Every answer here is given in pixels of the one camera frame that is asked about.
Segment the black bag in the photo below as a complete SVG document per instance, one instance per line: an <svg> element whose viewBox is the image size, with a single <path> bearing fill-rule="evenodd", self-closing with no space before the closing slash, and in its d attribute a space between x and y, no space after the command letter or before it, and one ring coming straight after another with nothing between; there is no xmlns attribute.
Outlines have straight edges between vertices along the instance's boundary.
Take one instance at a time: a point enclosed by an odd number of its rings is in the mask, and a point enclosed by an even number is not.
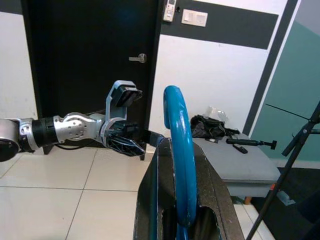
<svg viewBox="0 0 320 240"><path fill-rule="evenodd" d="M225 128L225 123L213 118L196 115L191 118L190 127L193 138L216 139L217 137L240 134L238 130Z"/></svg>

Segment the blue ring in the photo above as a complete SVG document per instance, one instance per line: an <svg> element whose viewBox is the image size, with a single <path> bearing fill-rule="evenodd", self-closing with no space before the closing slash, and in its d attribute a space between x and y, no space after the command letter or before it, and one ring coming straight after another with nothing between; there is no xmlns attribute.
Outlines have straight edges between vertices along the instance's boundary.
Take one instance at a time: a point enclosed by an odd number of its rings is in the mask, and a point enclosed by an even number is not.
<svg viewBox="0 0 320 240"><path fill-rule="evenodd" d="M172 139L177 220L181 226L189 227L197 211L196 165L188 111L178 87L165 88L163 107L164 124Z"/></svg>

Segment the gray bench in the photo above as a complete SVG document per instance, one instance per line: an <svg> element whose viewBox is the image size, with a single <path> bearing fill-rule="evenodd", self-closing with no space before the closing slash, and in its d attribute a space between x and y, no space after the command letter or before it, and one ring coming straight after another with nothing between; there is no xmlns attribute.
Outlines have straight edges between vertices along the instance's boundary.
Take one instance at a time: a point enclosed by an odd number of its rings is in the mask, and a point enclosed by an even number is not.
<svg viewBox="0 0 320 240"><path fill-rule="evenodd" d="M249 139L244 134L238 139ZM274 163L257 146L244 147L248 150L243 154L231 144L226 143L226 137L218 143L194 138L216 172L220 175L231 196L265 197L280 172Z"/></svg>

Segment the floor tile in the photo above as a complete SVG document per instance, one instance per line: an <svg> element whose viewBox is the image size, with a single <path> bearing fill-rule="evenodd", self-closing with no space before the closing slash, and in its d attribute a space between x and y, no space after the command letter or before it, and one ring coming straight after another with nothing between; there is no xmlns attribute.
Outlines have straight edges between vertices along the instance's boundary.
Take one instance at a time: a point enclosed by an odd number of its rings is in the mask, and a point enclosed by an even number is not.
<svg viewBox="0 0 320 240"><path fill-rule="evenodd" d="M251 221L254 223L259 215L256 208L251 204L243 205L243 207L246 213L248 214L249 218L251 219ZM272 235L272 233L270 232L270 230L268 229L264 221L260 223L257 231L259 232L263 240L275 240L274 236Z"/></svg>
<svg viewBox="0 0 320 240"><path fill-rule="evenodd" d="M15 155L8 161L0 162L0 178L5 175L5 173L16 163L19 158L21 158L21 154Z"/></svg>
<svg viewBox="0 0 320 240"><path fill-rule="evenodd" d="M22 155L0 179L0 186L82 189L96 152L54 147L48 155Z"/></svg>
<svg viewBox="0 0 320 240"><path fill-rule="evenodd" d="M85 190L67 240L131 240L137 193Z"/></svg>
<svg viewBox="0 0 320 240"><path fill-rule="evenodd" d="M138 156L99 149L85 189L137 191L149 163L141 161Z"/></svg>
<svg viewBox="0 0 320 240"><path fill-rule="evenodd" d="M0 187L0 239L64 240L81 192Z"/></svg>
<svg viewBox="0 0 320 240"><path fill-rule="evenodd" d="M242 204L234 204L233 206L236 212L236 216L238 217L244 238L246 238L253 226L253 223ZM262 238L260 237L259 233L256 232L253 235L252 240L262 240Z"/></svg>

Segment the door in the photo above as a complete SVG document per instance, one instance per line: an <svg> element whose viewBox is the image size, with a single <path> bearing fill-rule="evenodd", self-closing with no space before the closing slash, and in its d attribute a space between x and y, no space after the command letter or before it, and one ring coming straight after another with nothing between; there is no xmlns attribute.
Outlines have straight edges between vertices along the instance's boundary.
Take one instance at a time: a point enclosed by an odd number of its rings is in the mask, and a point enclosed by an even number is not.
<svg viewBox="0 0 320 240"><path fill-rule="evenodd" d="M142 99L128 120L149 123L161 0L25 0L23 14L40 116L105 108L116 80L133 81ZM146 62L129 57L146 55Z"/></svg>

